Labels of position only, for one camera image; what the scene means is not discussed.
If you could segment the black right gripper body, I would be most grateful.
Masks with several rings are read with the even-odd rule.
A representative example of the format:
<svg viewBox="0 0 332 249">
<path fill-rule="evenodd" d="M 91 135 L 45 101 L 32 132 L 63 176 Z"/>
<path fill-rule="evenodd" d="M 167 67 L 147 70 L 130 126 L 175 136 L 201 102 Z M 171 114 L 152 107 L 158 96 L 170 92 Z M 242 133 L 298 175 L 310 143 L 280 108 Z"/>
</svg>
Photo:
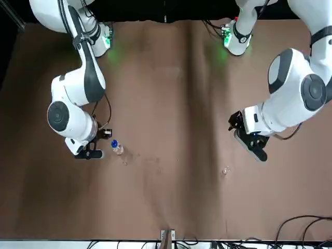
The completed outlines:
<svg viewBox="0 0 332 249">
<path fill-rule="evenodd" d="M 95 140 L 96 141 L 108 140 L 112 137 L 112 135 L 113 135 L 113 130 L 112 129 L 99 127 L 98 131 L 96 133 L 96 136 L 95 136 Z"/>
</svg>

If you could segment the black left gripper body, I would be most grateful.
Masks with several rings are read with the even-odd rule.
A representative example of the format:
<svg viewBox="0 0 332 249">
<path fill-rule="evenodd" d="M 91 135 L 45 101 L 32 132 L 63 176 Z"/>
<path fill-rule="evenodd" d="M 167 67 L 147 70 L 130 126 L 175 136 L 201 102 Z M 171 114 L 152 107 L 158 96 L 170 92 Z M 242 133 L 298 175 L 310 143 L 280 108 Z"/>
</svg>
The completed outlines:
<svg viewBox="0 0 332 249">
<path fill-rule="evenodd" d="M 234 126 L 236 129 L 244 130 L 244 122 L 243 122 L 243 115 L 241 112 L 235 113 L 235 123 Z"/>
</svg>

